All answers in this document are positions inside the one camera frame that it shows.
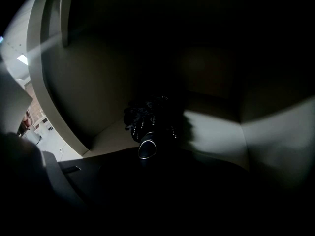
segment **ceiling light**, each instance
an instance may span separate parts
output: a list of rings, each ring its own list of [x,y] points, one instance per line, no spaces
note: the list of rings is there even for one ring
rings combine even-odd
[[[20,62],[23,62],[25,65],[28,65],[28,59],[27,57],[25,57],[23,54],[18,56],[17,59],[20,61]]]

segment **metal ring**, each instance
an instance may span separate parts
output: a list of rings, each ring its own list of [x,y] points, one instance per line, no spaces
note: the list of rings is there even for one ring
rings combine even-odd
[[[139,150],[140,150],[141,146],[142,146],[145,142],[151,142],[151,143],[153,143],[154,146],[156,147],[156,151],[155,151],[155,153],[154,153],[153,155],[150,155],[149,157],[140,157],[140,156],[139,156]],[[145,141],[140,145],[139,150],[138,150],[138,157],[139,157],[140,159],[148,159],[148,158],[154,156],[154,155],[157,153],[157,146],[156,146],[156,144],[155,144],[152,140],[145,140]]]

